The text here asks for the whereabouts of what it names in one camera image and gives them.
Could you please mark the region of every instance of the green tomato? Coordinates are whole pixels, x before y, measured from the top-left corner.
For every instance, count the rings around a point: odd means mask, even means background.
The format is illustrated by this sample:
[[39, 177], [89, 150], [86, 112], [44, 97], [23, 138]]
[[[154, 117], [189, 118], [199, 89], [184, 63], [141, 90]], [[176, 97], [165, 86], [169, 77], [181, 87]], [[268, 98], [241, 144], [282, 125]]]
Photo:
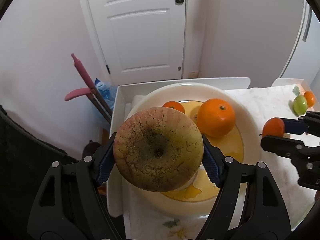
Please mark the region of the green tomato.
[[308, 103], [304, 96], [297, 96], [293, 101], [293, 110], [297, 115], [304, 115], [308, 109]]

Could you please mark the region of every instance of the door hinge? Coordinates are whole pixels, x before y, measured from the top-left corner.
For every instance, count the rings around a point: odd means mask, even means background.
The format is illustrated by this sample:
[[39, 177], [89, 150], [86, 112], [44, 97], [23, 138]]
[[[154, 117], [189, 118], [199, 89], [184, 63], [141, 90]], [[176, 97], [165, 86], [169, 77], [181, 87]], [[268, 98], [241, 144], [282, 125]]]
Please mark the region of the door hinge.
[[107, 67], [108, 73], [109, 73], [109, 74], [111, 74], [111, 73], [110, 73], [110, 69], [109, 69], [108, 65], [106, 65], [106, 67]]

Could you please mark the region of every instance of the pink handle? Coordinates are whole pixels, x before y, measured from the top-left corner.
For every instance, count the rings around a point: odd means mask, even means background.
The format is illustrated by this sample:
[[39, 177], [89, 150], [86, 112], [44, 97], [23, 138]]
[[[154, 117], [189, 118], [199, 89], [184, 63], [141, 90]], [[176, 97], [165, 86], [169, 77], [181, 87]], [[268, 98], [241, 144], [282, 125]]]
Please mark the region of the pink handle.
[[90, 88], [79, 88], [76, 90], [71, 91], [70, 93], [68, 93], [66, 95], [66, 97], [64, 98], [64, 101], [69, 101], [71, 99], [80, 97], [80, 96], [84, 96], [84, 95], [89, 95], [92, 94]]
[[74, 65], [77, 69], [77, 71], [79, 72], [80, 76], [82, 77], [83, 81], [85, 82], [85, 84], [88, 86], [88, 88], [90, 89], [94, 89], [94, 83], [92, 81], [92, 79], [90, 78], [89, 74], [87, 73], [87, 71], [85, 70], [84, 66], [82, 65], [82, 62], [76, 58], [75, 54], [71, 54], [71, 57], [73, 58], [74, 61]]

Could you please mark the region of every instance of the small orange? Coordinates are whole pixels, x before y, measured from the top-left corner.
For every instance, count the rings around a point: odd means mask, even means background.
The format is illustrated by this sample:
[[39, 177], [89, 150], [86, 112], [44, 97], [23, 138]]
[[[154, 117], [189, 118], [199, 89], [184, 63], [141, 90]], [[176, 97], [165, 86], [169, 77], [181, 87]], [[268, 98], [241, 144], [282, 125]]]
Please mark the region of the small orange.
[[186, 113], [184, 111], [184, 107], [182, 104], [180, 104], [179, 102], [176, 102], [176, 101], [169, 101], [169, 102], [166, 102], [164, 105], [164, 107], [170, 107], [170, 108], [173, 108], [173, 109], [176, 109], [180, 112], [183, 112], [184, 114]]
[[311, 91], [306, 91], [303, 96], [307, 100], [308, 108], [313, 107], [316, 101], [315, 95]]
[[236, 123], [232, 106], [222, 99], [209, 99], [199, 108], [197, 126], [202, 133], [221, 137], [229, 133]]
[[284, 135], [284, 122], [281, 118], [274, 117], [269, 119], [263, 126], [262, 136], [273, 135], [283, 137]]

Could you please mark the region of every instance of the silver bolt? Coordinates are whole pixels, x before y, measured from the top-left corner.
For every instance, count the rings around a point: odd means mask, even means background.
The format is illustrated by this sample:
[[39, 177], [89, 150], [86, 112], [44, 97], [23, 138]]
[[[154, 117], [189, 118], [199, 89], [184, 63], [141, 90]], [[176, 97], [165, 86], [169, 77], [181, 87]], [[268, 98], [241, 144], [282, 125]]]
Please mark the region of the silver bolt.
[[307, 167], [308, 170], [312, 170], [313, 164], [312, 163], [307, 163], [306, 167]]
[[258, 166], [259, 166], [260, 168], [264, 169], [264, 168], [266, 167], [266, 164], [263, 163], [263, 162], [259, 162], [259, 163], [258, 163]]
[[55, 168], [55, 167], [58, 167], [59, 164], [60, 164], [59, 162], [53, 162], [53, 163], [51, 164], [51, 166]]
[[233, 158], [228, 156], [228, 157], [225, 157], [224, 160], [227, 162], [227, 163], [233, 163]]
[[84, 157], [83, 160], [84, 160], [84, 162], [88, 163], [88, 162], [92, 161], [92, 156], [86, 156], [86, 157]]

